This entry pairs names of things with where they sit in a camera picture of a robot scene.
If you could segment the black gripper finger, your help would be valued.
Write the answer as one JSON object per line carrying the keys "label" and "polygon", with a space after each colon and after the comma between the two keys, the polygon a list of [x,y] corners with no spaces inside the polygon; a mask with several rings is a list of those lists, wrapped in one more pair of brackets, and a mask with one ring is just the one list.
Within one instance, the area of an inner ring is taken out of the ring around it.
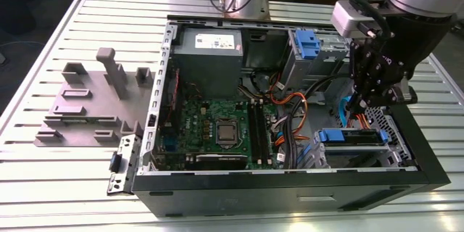
{"label": "black gripper finger", "polygon": [[369,107],[387,106],[387,68],[391,65],[385,45],[371,40],[355,39],[350,50],[350,73],[354,93],[350,112],[362,114]]}

